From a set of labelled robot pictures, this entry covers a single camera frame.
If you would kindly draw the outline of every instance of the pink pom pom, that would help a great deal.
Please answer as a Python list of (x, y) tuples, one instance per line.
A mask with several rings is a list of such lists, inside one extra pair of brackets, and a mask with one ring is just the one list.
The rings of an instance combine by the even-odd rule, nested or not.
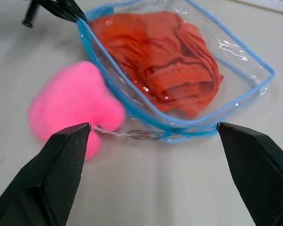
[[(29, 110), (29, 123), (37, 138), (49, 137), (69, 126), (90, 122), (113, 131), (125, 120), (123, 106), (109, 93), (99, 70), (82, 61), (58, 72), (41, 90)], [(100, 138), (92, 129), (85, 159), (99, 150)]]

